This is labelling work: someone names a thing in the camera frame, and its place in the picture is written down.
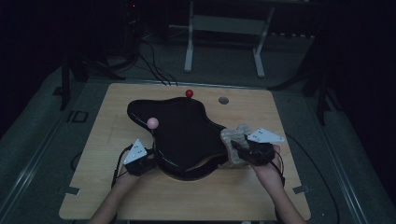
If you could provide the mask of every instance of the white tag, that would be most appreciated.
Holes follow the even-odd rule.
[[[256,132],[247,136],[247,139],[257,143],[284,142],[285,138],[271,133],[264,128],[258,129]]]
[[[131,147],[131,150],[129,150],[128,155],[126,156],[123,164],[126,165],[132,161],[136,161],[144,156],[146,156],[148,153],[143,147],[142,143],[140,143],[139,139],[137,139],[134,142],[134,145]]]

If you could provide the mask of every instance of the gray mat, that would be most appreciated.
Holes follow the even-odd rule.
[[[157,65],[172,73],[179,82],[265,89],[294,74],[310,42],[270,37],[266,43],[268,44],[265,45],[262,55],[265,78],[256,76],[251,49],[212,49],[198,46],[194,52],[192,72],[186,74],[183,72],[185,46],[161,43],[154,45],[154,48]],[[151,60],[148,46],[142,47],[142,53]],[[137,62],[137,65],[145,66],[142,61]],[[127,77],[125,82],[154,79],[150,72],[139,67],[119,71],[119,75]],[[81,93],[72,91],[75,102],[66,111],[60,112],[60,98],[51,95],[60,83],[60,76],[50,76],[21,117],[1,139],[0,193],[4,200],[26,162],[42,147],[42,141],[48,138],[49,131],[58,122],[60,124],[55,135],[48,141],[44,160],[12,213],[9,223],[71,223],[58,216],[64,191],[73,175],[70,161],[84,148],[106,88],[111,82],[103,76],[93,77]],[[340,223],[354,223],[334,174],[323,131],[312,115],[316,99],[302,97],[300,88],[297,84],[286,91],[274,92],[285,131],[304,147],[323,173],[339,208]],[[71,110],[88,112],[88,120],[85,123],[67,122]],[[347,118],[343,116],[342,112],[326,112],[326,132],[357,191],[362,208],[372,223],[394,223],[394,207],[378,183],[359,139]],[[306,193],[312,213],[308,223],[335,223],[335,207],[318,171],[298,144],[290,138],[288,141],[302,182],[311,189]]]

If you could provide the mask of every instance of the white stand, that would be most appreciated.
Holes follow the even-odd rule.
[[[262,66],[262,45],[267,36],[269,24],[274,15],[274,7],[270,8],[267,19],[265,21],[246,20],[236,18],[212,17],[203,15],[194,15],[194,2],[190,1],[190,19],[189,19],[189,44],[187,46],[186,62],[184,71],[189,73],[192,68],[192,33],[194,30],[205,30],[213,32],[237,33],[247,35],[259,35],[259,45],[253,49],[254,62],[256,64],[257,76],[264,77],[264,69]]]

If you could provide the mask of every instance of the red ball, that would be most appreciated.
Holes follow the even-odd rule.
[[[194,92],[192,90],[187,90],[186,91],[186,96],[191,98],[194,95]]]

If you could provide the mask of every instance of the dark floor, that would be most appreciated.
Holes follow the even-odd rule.
[[[266,76],[257,78],[251,48],[206,45],[194,48],[192,71],[184,73],[186,45],[145,38],[154,48],[156,65],[179,85],[220,85],[266,89],[291,78],[311,39],[272,35],[262,60]],[[149,45],[140,52],[152,60]],[[140,59],[118,71],[127,83],[158,82]],[[114,80],[92,74],[87,83],[72,81],[71,101],[60,111],[61,98],[52,95],[61,84],[55,71],[0,141],[2,223],[72,223],[58,216],[73,176],[71,162],[84,148],[106,88]],[[346,115],[328,101],[325,126],[316,116],[317,96],[304,97],[304,81],[274,91],[276,106],[290,143],[300,178],[310,191],[308,223],[394,223],[395,208],[368,161]],[[88,112],[86,122],[70,122],[71,111]]]

